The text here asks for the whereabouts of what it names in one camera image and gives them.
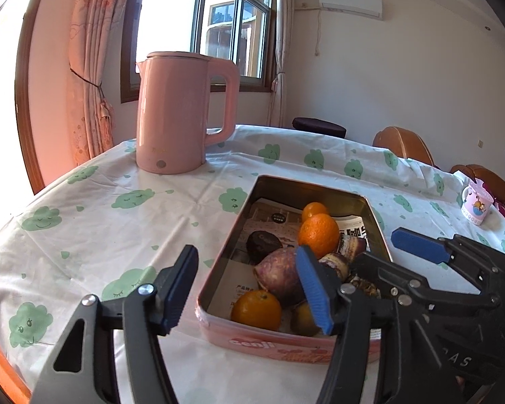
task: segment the kettle spout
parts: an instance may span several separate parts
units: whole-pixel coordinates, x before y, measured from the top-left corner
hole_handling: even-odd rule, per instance
[[[137,62],[137,65],[140,70],[140,77],[144,77],[144,67],[146,66],[146,61]]]

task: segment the kettle lid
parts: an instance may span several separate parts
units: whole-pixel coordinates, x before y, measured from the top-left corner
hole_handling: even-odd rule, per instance
[[[148,54],[147,58],[189,58],[202,59],[203,61],[211,60],[210,56],[190,52],[151,52]]]

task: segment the pink tin box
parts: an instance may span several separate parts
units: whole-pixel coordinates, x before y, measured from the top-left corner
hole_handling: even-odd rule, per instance
[[[329,209],[341,234],[367,238],[372,253],[391,260],[380,226],[363,196],[311,183],[259,176],[197,299],[196,314],[209,342],[274,360],[329,363],[335,337],[321,332],[314,337],[292,333],[290,310],[283,311],[278,332],[230,320],[234,302],[246,291],[259,288],[245,247],[250,233],[265,230],[275,234],[283,247],[296,247],[301,211],[313,201]],[[379,330],[370,333],[369,362],[379,358],[380,336]]]

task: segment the electric kettle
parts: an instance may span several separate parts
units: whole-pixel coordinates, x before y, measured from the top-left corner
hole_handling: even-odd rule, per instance
[[[151,173],[177,174],[206,162],[205,147],[227,140],[236,127],[240,71],[232,62],[197,53],[154,52],[140,69],[137,165]],[[226,81],[222,129],[208,134],[210,80]]]

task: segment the small orange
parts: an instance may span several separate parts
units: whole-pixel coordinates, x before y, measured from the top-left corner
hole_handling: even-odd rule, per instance
[[[282,308],[269,291],[254,290],[242,294],[232,307],[230,319],[243,325],[277,331]]]
[[[304,222],[314,214],[329,214],[329,211],[322,203],[311,202],[305,208],[303,208],[303,212],[301,213],[301,221]]]
[[[312,249],[317,259],[333,252],[339,244],[339,226],[328,214],[315,214],[303,222],[297,243]]]

